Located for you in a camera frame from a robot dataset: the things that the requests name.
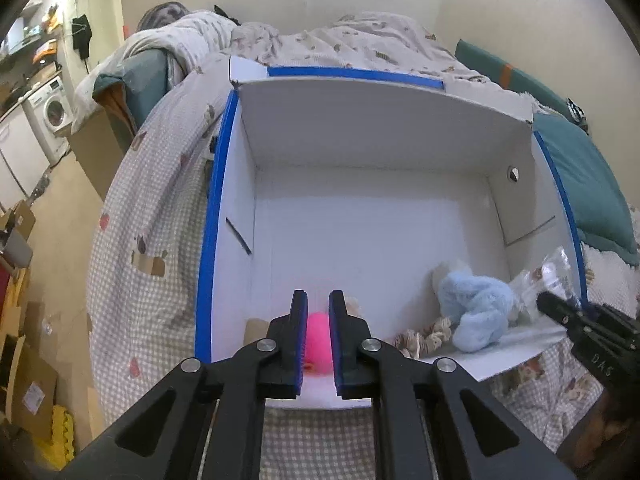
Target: triangular cutout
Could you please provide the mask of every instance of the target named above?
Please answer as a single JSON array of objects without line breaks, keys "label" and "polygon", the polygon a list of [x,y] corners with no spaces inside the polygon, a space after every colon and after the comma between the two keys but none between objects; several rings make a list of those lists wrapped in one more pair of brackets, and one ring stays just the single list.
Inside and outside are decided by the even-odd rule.
[{"label": "triangular cutout", "polygon": [[484,456],[493,456],[516,447],[518,436],[498,418],[471,390],[462,390],[460,399],[474,428],[476,439]]},{"label": "triangular cutout", "polygon": [[174,390],[162,394],[116,438],[116,445],[140,456],[153,455],[174,401]]}]

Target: yellow foam mat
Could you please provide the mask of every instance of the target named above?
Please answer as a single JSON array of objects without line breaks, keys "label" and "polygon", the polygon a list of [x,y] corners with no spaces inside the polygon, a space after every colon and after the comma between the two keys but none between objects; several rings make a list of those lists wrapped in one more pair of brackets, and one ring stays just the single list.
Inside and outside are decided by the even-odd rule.
[{"label": "yellow foam mat", "polygon": [[50,442],[35,437],[33,441],[47,462],[61,470],[75,456],[74,418],[63,406],[53,407],[51,430]]}]

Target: white box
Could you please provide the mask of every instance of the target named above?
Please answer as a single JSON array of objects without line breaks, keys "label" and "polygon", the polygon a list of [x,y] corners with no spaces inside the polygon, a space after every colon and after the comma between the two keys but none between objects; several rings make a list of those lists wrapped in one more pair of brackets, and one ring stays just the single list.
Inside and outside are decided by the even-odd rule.
[{"label": "white box", "polygon": [[[297,288],[309,312],[326,310],[335,289],[356,297],[380,339],[424,328],[440,313],[431,270],[455,258],[508,282],[563,246],[586,294],[573,216],[528,99],[455,79],[240,58],[230,79],[200,264],[199,359],[231,357],[247,319],[286,314]],[[447,355],[484,380],[563,337],[543,318]],[[333,377],[309,376],[297,401],[278,403],[358,404],[335,395]]]}]

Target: washing machine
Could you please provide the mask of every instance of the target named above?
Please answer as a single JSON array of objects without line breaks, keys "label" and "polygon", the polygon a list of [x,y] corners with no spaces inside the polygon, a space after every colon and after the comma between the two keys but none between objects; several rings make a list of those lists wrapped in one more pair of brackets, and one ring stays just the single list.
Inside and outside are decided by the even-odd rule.
[{"label": "washing machine", "polygon": [[68,140],[56,133],[73,121],[71,106],[60,76],[44,83],[23,105],[33,133],[49,159],[50,167],[55,166],[69,148]]}]

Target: silver bolt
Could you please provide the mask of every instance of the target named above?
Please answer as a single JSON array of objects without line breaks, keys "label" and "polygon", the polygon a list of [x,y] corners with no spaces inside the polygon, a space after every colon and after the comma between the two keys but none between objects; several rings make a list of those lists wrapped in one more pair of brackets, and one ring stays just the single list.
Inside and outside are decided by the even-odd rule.
[{"label": "silver bolt", "polygon": [[276,349],[276,342],[273,339],[260,339],[255,345],[260,352],[273,352]]},{"label": "silver bolt", "polygon": [[187,372],[188,374],[193,374],[200,370],[200,361],[198,361],[195,357],[189,357],[180,363],[180,368],[183,372]]},{"label": "silver bolt", "polygon": [[450,373],[453,370],[455,370],[458,365],[453,359],[449,359],[448,357],[443,357],[442,359],[438,359],[436,366],[438,367],[438,370],[440,370],[441,372]]},{"label": "silver bolt", "polygon": [[375,338],[370,337],[362,342],[362,349],[367,352],[377,352],[382,348],[382,343]]}]

